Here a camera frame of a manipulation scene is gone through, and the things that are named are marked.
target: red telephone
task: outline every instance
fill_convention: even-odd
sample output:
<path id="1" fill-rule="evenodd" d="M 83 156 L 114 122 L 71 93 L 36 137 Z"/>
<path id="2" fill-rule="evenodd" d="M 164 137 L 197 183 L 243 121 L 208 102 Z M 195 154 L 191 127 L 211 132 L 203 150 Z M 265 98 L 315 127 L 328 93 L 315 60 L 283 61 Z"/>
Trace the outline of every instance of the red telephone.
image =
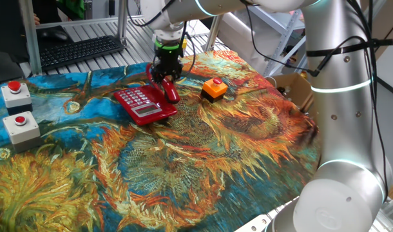
<path id="1" fill-rule="evenodd" d="M 177 113 L 177 109 L 150 85 L 120 90 L 113 95 L 139 126 Z"/>
<path id="2" fill-rule="evenodd" d="M 174 84 L 167 77 L 162 80 L 165 93 L 152 81 L 149 72 L 151 64 L 146 66 L 146 75 L 153 85 L 141 86 L 120 90 L 113 95 L 131 118 L 139 125 L 149 124 L 165 119 L 177 113 L 172 105 L 180 101 L 179 94 Z"/>

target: cardboard box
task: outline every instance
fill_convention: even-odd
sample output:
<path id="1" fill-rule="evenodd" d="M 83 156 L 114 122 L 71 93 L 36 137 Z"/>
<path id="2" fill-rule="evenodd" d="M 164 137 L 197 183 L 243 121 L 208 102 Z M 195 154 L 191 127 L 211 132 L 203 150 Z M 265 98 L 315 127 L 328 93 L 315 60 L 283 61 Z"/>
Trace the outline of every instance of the cardboard box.
<path id="1" fill-rule="evenodd" d="M 311 106 L 311 84 L 299 73 L 279 75 L 274 77 L 277 87 L 290 89 L 286 98 L 290 99 L 302 112 L 307 112 Z"/>

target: black cable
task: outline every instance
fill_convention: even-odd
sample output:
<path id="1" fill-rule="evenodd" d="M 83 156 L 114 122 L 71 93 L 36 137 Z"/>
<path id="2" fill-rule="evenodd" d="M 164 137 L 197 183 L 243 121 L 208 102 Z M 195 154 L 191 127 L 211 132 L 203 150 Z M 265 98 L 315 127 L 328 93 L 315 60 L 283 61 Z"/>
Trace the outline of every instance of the black cable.
<path id="1" fill-rule="evenodd" d="M 184 44 L 184 39 L 185 39 L 185 34 L 186 34 L 186 25 L 187 25 L 187 23 L 188 23 L 187 21 L 184 22 L 184 27 L 183 27 L 183 29 L 182 29 L 181 41 L 179 42 L 180 48 L 181 48 L 182 45 Z M 182 49 L 180 56 L 181 56 L 181 57 L 184 57 L 184 49 Z"/>
<path id="2" fill-rule="evenodd" d="M 370 28 L 371 32 L 372 32 L 372 20 L 373 20 L 372 14 L 373 14 L 373 11 L 374 11 L 374 3 L 373 3 L 373 0 L 370 0 L 370 3 L 369 3 L 369 28 Z"/>
<path id="3" fill-rule="evenodd" d="M 188 32 L 186 32 L 185 34 L 186 34 L 186 37 L 189 39 L 189 41 L 190 41 L 191 44 L 192 44 L 192 50 L 193 50 L 193 53 L 194 53 L 194 57 L 193 57 L 193 60 L 192 60 L 191 67 L 189 67 L 188 72 L 187 72 L 187 73 L 185 74 L 185 76 L 184 76 L 184 77 L 187 77 L 187 76 L 191 73 L 191 70 L 192 70 L 193 67 L 194 67 L 195 59 L 197 58 L 197 55 L 196 55 L 196 53 L 195 53 L 195 44 L 194 44 L 194 42 L 192 41 L 192 37 L 188 34 Z"/>
<path id="4" fill-rule="evenodd" d="M 377 114 L 377 63 L 376 63 L 376 55 L 375 55 L 375 51 L 374 51 L 374 46 L 372 43 L 372 11 L 373 11 L 373 4 L 372 4 L 372 0 L 370 0 L 370 5 L 369 5 L 369 22 L 367 22 L 367 20 L 364 18 L 363 12 L 361 10 L 361 8 L 359 7 L 358 3 L 355 0 L 347 0 L 347 2 L 351 5 L 351 7 L 353 7 L 353 9 L 356 11 L 361 23 L 363 24 L 364 27 L 364 32 L 367 36 L 368 39 L 368 43 L 369 43 L 369 49 L 370 49 L 370 55 L 368 55 L 368 51 L 367 49 L 365 49 L 365 56 L 366 57 L 370 57 L 369 61 L 368 61 L 368 75 L 369 78 L 372 78 L 372 82 L 370 83 L 370 95 L 371 95 L 371 99 L 372 99 L 372 107 L 374 110 L 374 116 L 376 118 L 376 126 L 377 126 L 377 130 L 378 130 L 378 137 L 379 137 L 379 141 L 381 144 L 381 151 L 383 152 L 383 174 L 384 174 L 384 187 L 385 187 L 385 199 L 383 199 L 384 201 L 386 201 L 387 197 L 388 197 L 388 181 L 387 181 L 387 159 L 385 156 L 385 148 L 384 148 L 384 142 L 383 142 L 383 137 L 381 136 L 381 131 L 379 128 L 379 121 L 378 121 L 378 114 Z"/>
<path id="5" fill-rule="evenodd" d="M 153 23 L 155 20 L 157 20 L 159 18 L 159 16 L 161 16 L 161 14 L 162 14 L 161 12 L 166 11 L 174 2 L 175 2 L 175 0 L 170 0 L 168 3 L 166 3 L 166 5 L 163 7 L 163 9 L 156 14 L 156 16 L 154 16 L 151 20 L 149 20 L 148 22 L 146 22 L 144 24 L 138 24 L 132 19 L 131 13 L 129 12 L 129 0 L 126 0 L 126 10 L 128 11 L 128 16 L 129 16 L 129 19 L 131 20 L 132 24 L 134 24 L 135 26 L 144 27 L 144 26 L 147 26 L 147 25 Z"/>
<path id="6" fill-rule="evenodd" d="M 279 61 L 279 60 L 273 59 L 273 58 L 271 58 L 271 57 L 269 57 L 269 56 L 267 56 L 267 55 L 262 54 L 262 53 L 257 49 L 257 47 L 256 47 L 256 45 L 255 45 L 254 30 L 253 30 L 253 21 L 252 21 L 252 19 L 251 19 L 251 14 L 249 13 L 249 9 L 248 9 L 248 6 L 249 6 L 249 5 L 245 3 L 245 2 L 246 2 L 245 0 L 241 0 L 241 2 L 243 2 L 243 3 L 245 4 L 245 8 L 247 9 L 248 19 L 249 19 L 249 26 L 251 27 L 251 38 L 252 38 L 252 40 L 253 40 L 253 46 L 254 46 L 254 49 L 255 49 L 256 52 L 258 52 L 260 55 L 262 55 L 263 57 L 267 58 L 268 60 L 271 60 L 271 61 L 277 62 L 277 63 L 279 63 L 279 64 L 282 64 L 282 65 L 284 65 L 285 67 L 288 67 L 288 68 L 297 68 L 297 69 L 299 69 L 299 70 L 304 70 L 304 71 L 309 72 L 309 73 L 313 73 L 313 72 L 314 72 L 314 71 L 309 70 L 309 69 L 306 69 L 306 68 L 300 68 L 300 67 L 292 66 L 292 65 L 290 65 L 290 64 L 285 64 L 285 63 L 283 63 L 283 62 L 281 62 L 281 61 Z"/>

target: painted tablecloth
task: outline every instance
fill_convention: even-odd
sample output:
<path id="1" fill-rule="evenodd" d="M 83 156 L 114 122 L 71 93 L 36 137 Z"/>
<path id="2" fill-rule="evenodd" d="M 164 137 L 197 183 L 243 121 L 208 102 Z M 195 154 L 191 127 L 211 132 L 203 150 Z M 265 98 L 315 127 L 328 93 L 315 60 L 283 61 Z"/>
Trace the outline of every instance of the painted tablecloth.
<path id="1" fill-rule="evenodd" d="M 145 65 L 24 81 L 44 145 L 20 154 L 0 90 L 2 231 L 234 231 L 300 194 L 316 126 L 236 53 L 197 55 L 178 113 L 139 127 L 112 93 L 147 84 Z M 211 104 L 213 77 L 229 89 Z"/>

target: emergency stop button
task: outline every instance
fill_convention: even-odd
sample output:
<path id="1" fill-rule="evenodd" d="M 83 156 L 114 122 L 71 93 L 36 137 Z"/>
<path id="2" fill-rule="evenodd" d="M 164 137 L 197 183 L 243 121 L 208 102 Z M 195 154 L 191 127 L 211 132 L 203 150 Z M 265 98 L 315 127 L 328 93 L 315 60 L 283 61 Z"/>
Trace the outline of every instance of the emergency stop button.
<path id="1" fill-rule="evenodd" d="M 214 82 L 214 84 L 215 84 L 216 86 L 222 84 L 222 80 L 221 80 L 220 78 L 218 78 L 218 77 L 215 77 L 215 78 L 213 79 L 213 82 Z"/>
<path id="2" fill-rule="evenodd" d="M 19 81 L 11 81 L 8 83 L 8 88 L 12 93 L 19 93 L 21 91 L 21 83 Z"/>
<path id="3" fill-rule="evenodd" d="M 26 124 L 26 118 L 23 116 L 18 116 L 15 118 L 15 124 L 18 126 L 23 126 Z"/>

